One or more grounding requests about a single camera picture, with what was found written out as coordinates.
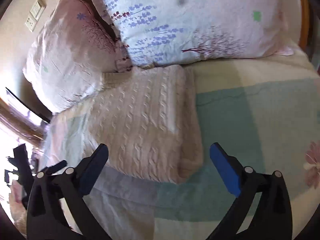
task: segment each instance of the metal rivet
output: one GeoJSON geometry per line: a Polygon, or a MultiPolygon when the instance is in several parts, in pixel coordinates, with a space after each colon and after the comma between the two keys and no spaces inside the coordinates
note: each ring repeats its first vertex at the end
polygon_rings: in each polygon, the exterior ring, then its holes
{"type": "Polygon", "coordinates": [[[41,171],[37,174],[37,178],[41,179],[44,176],[44,173],[41,171]]]}
{"type": "Polygon", "coordinates": [[[245,171],[246,173],[253,173],[253,168],[251,168],[250,166],[246,166],[246,167],[244,168],[244,171],[245,171]]]}
{"type": "Polygon", "coordinates": [[[281,178],[282,177],[282,173],[280,171],[275,171],[275,175],[278,177],[278,178],[281,178]]]}
{"type": "Polygon", "coordinates": [[[67,168],[66,174],[72,174],[75,170],[73,168],[67,168]]]}

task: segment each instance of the dark spot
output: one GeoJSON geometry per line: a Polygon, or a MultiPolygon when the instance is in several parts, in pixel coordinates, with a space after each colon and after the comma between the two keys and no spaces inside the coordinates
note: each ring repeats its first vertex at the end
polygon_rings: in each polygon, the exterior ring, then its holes
{"type": "Polygon", "coordinates": [[[187,0],[177,0],[177,4],[179,5],[179,6],[183,6],[183,5],[185,5],[187,3],[187,0]]]}

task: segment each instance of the white pillow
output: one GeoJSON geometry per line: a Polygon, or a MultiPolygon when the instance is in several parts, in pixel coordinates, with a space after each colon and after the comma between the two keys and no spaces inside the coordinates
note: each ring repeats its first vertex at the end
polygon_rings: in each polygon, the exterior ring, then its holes
{"type": "Polygon", "coordinates": [[[82,0],[59,1],[23,69],[38,98],[53,113],[97,93],[103,87],[102,73],[116,71],[114,42],[82,0]]]}
{"type": "Polygon", "coordinates": [[[279,0],[103,0],[136,65],[273,54],[282,45],[279,0]]]}

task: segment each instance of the pink pillow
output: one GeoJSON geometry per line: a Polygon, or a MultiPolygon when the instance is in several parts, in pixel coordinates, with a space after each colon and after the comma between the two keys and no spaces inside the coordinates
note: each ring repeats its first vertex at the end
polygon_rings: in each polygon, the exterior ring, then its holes
{"type": "Polygon", "coordinates": [[[42,103],[58,113],[102,89],[118,72],[113,40],[82,0],[60,0],[32,44],[24,75],[42,103]]]}

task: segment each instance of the beige sweater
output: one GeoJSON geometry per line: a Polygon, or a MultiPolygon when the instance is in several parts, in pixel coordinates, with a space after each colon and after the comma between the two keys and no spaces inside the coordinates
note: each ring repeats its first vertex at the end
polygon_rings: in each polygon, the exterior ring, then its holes
{"type": "Polygon", "coordinates": [[[179,65],[106,73],[92,100],[85,156],[100,143],[107,165],[127,175],[181,183],[203,162],[191,69],[179,65]]]}

